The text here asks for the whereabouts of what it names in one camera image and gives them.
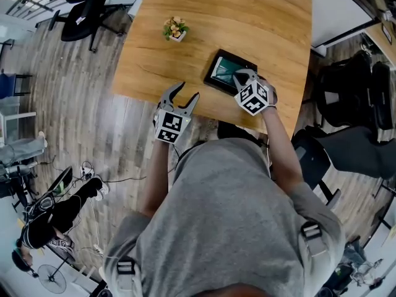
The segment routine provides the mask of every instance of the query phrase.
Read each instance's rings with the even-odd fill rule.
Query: wooden floor
[[[108,21],[114,28],[126,30],[131,24],[121,11]],[[38,160],[50,161],[56,155],[53,166],[37,167],[35,189],[45,192],[59,170],[69,165],[78,176],[79,166],[86,160],[105,181],[144,177],[152,151],[155,105],[111,93],[124,37],[101,29],[97,35],[98,52],[92,54],[88,52],[88,39],[65,43],[60,40],[62,24],[56,24],[51,32],[47,28],[48,22],[42,23],[31,39],[18,42],[12,50],[6,47],[0,62],[6,72],[33,74],[32,93],[22,99],[21,110],[36,111],[37,117],[20,123],[20,136],[33,137],[38,131],[44,131],[49,146]],[[317,71],[320,65],[331,60],[348,58],[358,49],[359,38],[343,42],[330,49],[325,60],[312,56],[311,69]],[[311,89],[312,83],[308,80],[306,98]],[[303,106],[296,130],[312,124],[313,116],[313,106]],[[179,152],[198,139],[214,139],[216,128],[215,120],[194,117],[178,143]],[[327,124],[325,130],[335,129]],[[381,139],[391,137],[396,137],[394,130],[381,132]],[[175,166],[176,157],[172,150],[169,168]],[[324,180],[330,190],[342,190],[342,198],[334,211],[344,223],[348,237],[361,235],[367,240],[372,232],[374,213],[390,200],[386,191],[381,191],[377,199],[373,199],[371,194],[377,190],[380,181],[359,174],[340,173],[333,168]],[[106,247],[121,219],[130,209],[136,208],[144,179],[109,185],[109,195],[101,202],[92,202],[97,223],[89,203],[75,221],[78,225],[71,231],[71,236],[77,250],[92,248],[97,243],[101,248]],[[77,255],[77,264],[99,267],[101,258],[90,249],[84,249]]]

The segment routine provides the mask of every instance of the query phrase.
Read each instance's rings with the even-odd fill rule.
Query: person in black clothes
[[[68,200],[56,203],[52,208],[28,222],[22,229],[16,248],[12,252],[14,264],[22,271],[28,272],[33,265],[31,249],[38,249],[48,244],[52,239],[59,238],[71,244],[68,235],[64,235],[73,227],[73,221],[88,198],[102,200],[109,192],[108,186],[99,176],[90,179]]]

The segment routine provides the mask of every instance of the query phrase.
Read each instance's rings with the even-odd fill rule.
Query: black office chair
[[[327,199],[326,206],[332,208],[339,200],[341,190],[337,189],[335,193],[332,194],[322,180],[331,164],[323,146],[312,138],[304,129],[298,131],[296,135],[293,136],[291,143],[296,150],[301,164],[304,181],[312,190],[319,185]]]
[[[313,98],[324,119],[334,127],[394,127],[390,98],[390,71],[376,63],[371,72],[371,57],[365,51],[352,58],[320,69]]]
[[[48,27],[48,30],[51,31],[55,22],[64,22],[65,24],[61,36],[62,41],[77,41],[91,35],[89,50],[96,53],[97,49],[93,48],[93,42],[99,27],[103,27],[118,36],[125,34],[124,32],[116,31],[103,23],[103,21],[105,21],[111,14],[117,10],[123,9],[124,6],[105,6],[106,0],[66,1],[68,3],[81,3],[74,6],[67,17],[60,17],[60,11],[56,11]]]
[[[355,126],[326,134],[317,127],[306,127],[339,171],[390,179],[396,174],[396,140],[377,141],[377,133],[368,127]]]

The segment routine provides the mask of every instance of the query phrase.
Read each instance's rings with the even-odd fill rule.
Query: potted plant
[[[180,42],[189,30],[186,23],[180,17],[172,17],[165,21],[163,34],[169,41],[170,39]]]

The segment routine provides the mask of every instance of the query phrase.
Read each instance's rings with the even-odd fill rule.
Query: chair wheel
[[[59,13],[60,13],[60,10],[55,12],[54,16],[51,19],[51,22],[49,23],[48,31],[52,31],[52,29],[54,28],[54,25],[55,25],[56,20],[58,19]]]

